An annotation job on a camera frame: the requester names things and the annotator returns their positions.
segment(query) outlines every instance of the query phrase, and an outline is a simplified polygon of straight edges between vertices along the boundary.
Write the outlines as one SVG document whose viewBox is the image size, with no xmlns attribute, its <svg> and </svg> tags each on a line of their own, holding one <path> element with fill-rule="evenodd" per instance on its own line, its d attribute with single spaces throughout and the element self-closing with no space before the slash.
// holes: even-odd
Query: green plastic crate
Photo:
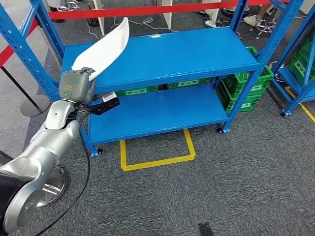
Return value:
<svg viewBox="0 0 315 236">
<path fill-rule="evenodd" d="M 190 80 L 190 81 L 183 81 L 183 82 L 175 82 L 167 84 L 168 89 L 174 89 L 184 86 L 191 86 L 191 85 L 201 85 L 207 84 L 210 81 L 209 78 L 199 79 L 199 80 Z"/>
<path fill-rule="evenodd" d="M 147 87 L 143 87 L 143 88 L 120 90 L 120 91 L 116 91 L 115 93 L 116 93 L 116 95 L 120 97 L 120 96 L 128 96 L 128 95 L 145 93 L 145 92 L 154 92 L 154 91 L 157 91 L 157 90 L 158 90 L 157 85 L 153 85 L 153 86 L 147 86 Z"/>
<path fill-rule="evenodd" d="M 235 101 L 236 101 L 236 98 L 233 98 L 222 82 L 218 84 L 217 88 L 215 89 L 215 93 L 218 95 L 218 99 L 227 113 L 229 113 L 233 108 Z M 255 104 L 256 104 L 261 97 L 261 95 L 249 96 L 245 100 L 239 111 L 252 111 Z"/>
<path fill-rule="evenodd" d="M 308 58 L 301 53 L 301 51 L 296 52 L 294 57 L 289 63 L 288 68 L 293 73 L 298 81 L 300 85 L 303 84 L 306 67 L 307 65 Z M 315 76 L 315 60 L 313 61 L 312 68 L 309 77 L 309 82 L 311 78 Z"/>
<path fill-rule="evenodd" d="M 253 55 L 257 53 L 254 47 L 247 47 L 247 49 Z M 249 76 L 249 72 L 233 74 L 224 79 L 224 83 L 233 98 L 237 98 Z M 263 94 L 270 84 L 272 77 L 273 77 L 273 73 L 268 66 L 265 66 L 261 76 L 249 92 L 249 96 Z"/>
<path fill-rule="evenodd" d="M 313 34 L 314 30 L 315 27 L 313 27 L 313 30 L 310 31 L 308 35 L 304 37 L 304 39 L 301 43 L 301 47 L 299 49 L 300 52 L 304 54 L 307 58 L 310 51 L 310 46 L 312 44 Z"/>
</svg>

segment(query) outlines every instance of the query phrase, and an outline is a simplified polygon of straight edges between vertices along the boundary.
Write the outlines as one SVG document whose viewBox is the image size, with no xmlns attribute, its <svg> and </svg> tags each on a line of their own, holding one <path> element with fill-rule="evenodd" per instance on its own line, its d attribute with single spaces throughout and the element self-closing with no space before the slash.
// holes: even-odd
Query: person's leg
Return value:
<svg viewBox="0 0 315 236">
<path fill-rule="evenodd" d="M 267 10 L 270 8 L 270 6 L 271 6 L 271 4 L 264 4 L 261 6 L 258 14 L 245 17 L 244 22 L 251 26 L 259 25 Z"/>
</svg>

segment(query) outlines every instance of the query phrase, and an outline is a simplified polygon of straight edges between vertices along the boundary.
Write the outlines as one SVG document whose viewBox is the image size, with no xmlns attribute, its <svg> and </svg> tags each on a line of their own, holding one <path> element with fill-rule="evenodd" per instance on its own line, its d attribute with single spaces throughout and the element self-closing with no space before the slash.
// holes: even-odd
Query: stanchion base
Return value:
<svg viewBox="0 0 315 236">
<path fill-rule="evenodd" d="M 35 117 L 42 114 L 47 110 L 50 105 L 50 100 L 47 96 L 39 94 L 31 97 L 35 103 L 39 106 L 36 108 L 29 100 L 24 101 L 21 105 L 21 113 L 26 117 Z"/>
<path fill-rule="evenodd" d="M 59 166 L 54 167 L 43 188 L 44 196 L 37 204 L 38 207 L 46 206 L 57 200 L 66 188 L 67 178 Z"/>
</svg>

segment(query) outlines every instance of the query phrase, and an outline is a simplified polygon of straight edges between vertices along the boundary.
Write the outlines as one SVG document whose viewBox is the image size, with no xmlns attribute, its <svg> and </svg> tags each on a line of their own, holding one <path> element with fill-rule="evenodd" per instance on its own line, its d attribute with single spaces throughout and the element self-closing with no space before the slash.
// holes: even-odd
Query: white plastic object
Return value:
<svg viewBox="0 0 315 236">
<path fill-rule="evenodd" d="M 91 81 L 122 54 L 128 39 L 129 22 L 125 17 L 119 26 L 79 55 L 72 69 L 92 68 L 95 72 L 90 75 Z"/>
</svg>

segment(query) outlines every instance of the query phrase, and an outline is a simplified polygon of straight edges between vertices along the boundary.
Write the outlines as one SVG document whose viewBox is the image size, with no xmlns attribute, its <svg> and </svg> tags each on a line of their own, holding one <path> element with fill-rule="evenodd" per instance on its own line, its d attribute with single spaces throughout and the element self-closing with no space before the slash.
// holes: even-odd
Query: yellow square marking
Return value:
<svg viewBox="0 0 315 236">
<path fill-rule="evenodd" d="M 162 165 L 168 165 L 168 164 L 178 163 L 178 162 L 183 162 L 183 161 L 194 160 L 196 156 L 196 152 L 195 152 L 195 149 L 193 148 L 193 141 L 191 141 L 190 134 L 189 133 L 187 129 L 184 129 L 184 133 L 185 135 L 186 142 L 187 143 L 188 150 L 190 152 L 189 155 L 162 159 L 162 160 L 158 160 L 158 161 L 150 161 L 150 162 L 144 162 L 144 163 L 139 163 L 139 164 L 132 164 L 132 165 L 127 165 L 126 143 L 125 140 L 121 140 L 120 141 L 120 167 L 123 171 L 134 171 L 134 170 L 140 170 L 140 169 L 150 168 L 150 167 L 162 166 Z"/>
<path fill-rule="evenodd" d="M 295 98 L 295 96 L 291 92 L 290 87 L 287 86 L 285 88 L 286 90 L 286 92 L 288 92 L 289 95 L 291 95 L 292 98 Z M 304 110 L 308 117 L 310 117 L 313 123 L 315 123 L 315 118 L 307 109 L 306 109 L 306 107 L 301 103 L 299 103 L 299 105 L 301 106 L 301 108 L 302 110 Z"/>
</svg>

